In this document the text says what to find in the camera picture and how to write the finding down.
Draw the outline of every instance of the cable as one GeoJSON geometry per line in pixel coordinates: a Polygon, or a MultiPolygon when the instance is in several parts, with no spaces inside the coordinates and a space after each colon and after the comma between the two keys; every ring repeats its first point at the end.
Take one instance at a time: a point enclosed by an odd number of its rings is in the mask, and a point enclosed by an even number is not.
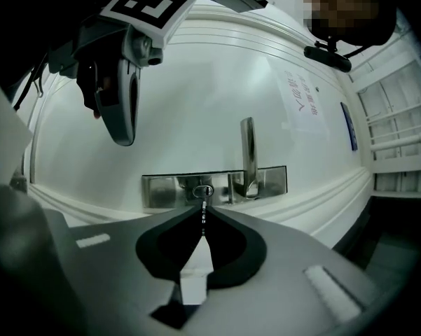
{"type": "Polygon", "coordinates": [[[42,66],[44,66],[47,56],[48,56],[48,53],[45,53],[45,55],[42,57],[37,67],[33,68],[33,71],[31,72],[29,80],[27,81],[27,84],[25,85],[25,88],[23,89],[22,94],[20,95],[17,103],[14,105],[14,111],[19,110],[21,103],[23,102],[23,100],[28,94],[28,91],[29,91],[29,88],[31,87],[32,82],[37,79],[37,76],[39,75],[39,72],[42,66]]]}
{"type": "Polygon", "coordinates": [[[355,56],[355,55],[358,55],[359,53],[362,53],[365,49],[367,49],[367,48],[370,48],[370,46],[362,46],[362,47],[360,47],[359,49],[357,49],[357,50],[355,50],[355,51],[353,51],[353,52],[351,52],[351,53],[348,53],[348,54],[346,54],[346,55],[344,55],[344,57],[346,58],[346,59],[348,59],[348,58],[350,58],[350,57],[352,57],[352,56],[355,56]]]}
{"type": "Polygon", "coordinates": [[[39,86],[37,85],[36,81],[33,81],[34,87],[36,88],[37,95],[39,96],[41,94],[41,91],[39,91],[39,86]]]}
{"type": "Polygon", "coordinates": [[[42,73],[39,76],[39,92],[41,93],[41,95],[39,96],[39,98],[43,97],[43,88],[42,88],[42,73]]]}

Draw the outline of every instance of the white wall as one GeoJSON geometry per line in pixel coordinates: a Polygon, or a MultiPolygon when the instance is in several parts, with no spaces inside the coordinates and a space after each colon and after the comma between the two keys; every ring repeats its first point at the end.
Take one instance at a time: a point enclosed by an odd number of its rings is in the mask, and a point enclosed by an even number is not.
{"type": "MultiPolygon", "coordinates": [[[[243,40],[249,35],[231,31],[228,23],[214,24],[230,37],[212,36],[209,27],[191,24],[177,32],[163,64],[142,71],[133,146],[113,143],[103,122],[82,106],[75,82],[51,98],[39,136],[38,184],[97,206],[141,211],[142,174],[242,169],[240,121],[248,116],[256,124],[258,166],[287,165],[290,195],[360,166],[340,107],[348,102],[329,70],[315,65],[310,74],[328,133],[301,132],[290,121],[276,67],[269,63],[273,59],[287,68],[290,60],[301,62],[295,47],[243,40]]],[[[301,64],[308,67],[308,61],[301,64]]]]}
{"type": "MultiPolygon", "coordinates": [[[[302,35],[309,41],[316,41],[315,37],[303,26],[303,21],[300,18],[301,14],[298,10],[302,10],[299,6],[300,0],[268,0],[269,4],[262,9],[252,10],[246,13],[236,14],[241,16],[262,16],[272,21],[278,22],[284,27],[294,30],[296,34],[302,35]]],[[[196,10],[199,6],[221,6],[211,0],[197,0],[193,7],[196,10]]]]}

